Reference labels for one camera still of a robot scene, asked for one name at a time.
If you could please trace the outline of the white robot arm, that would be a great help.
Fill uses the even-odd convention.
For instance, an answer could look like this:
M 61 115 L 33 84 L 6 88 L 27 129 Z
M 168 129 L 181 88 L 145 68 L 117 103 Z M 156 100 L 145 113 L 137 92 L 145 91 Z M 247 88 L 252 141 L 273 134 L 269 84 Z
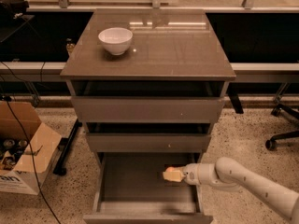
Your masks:
M 290 224 L 299 224 L 298 192 L 252 172 L 231 158 L 221 157 L 215 163 L 168 167 L 163 178 L 171 182 L 185 181 L 194 186 L 209 185 L 225 191 L 243 187 Z

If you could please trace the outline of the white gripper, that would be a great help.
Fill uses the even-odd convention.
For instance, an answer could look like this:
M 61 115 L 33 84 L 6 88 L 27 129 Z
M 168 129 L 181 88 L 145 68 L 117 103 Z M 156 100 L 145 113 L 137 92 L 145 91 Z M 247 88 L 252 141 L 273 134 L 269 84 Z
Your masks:
M 214 164 L 191 163 L 180 170 L 171 170 L 163 172 L 164 180 L 171 182 L 181 182 L 183 179 L 189 185 L 211 185 L 216 179 Z

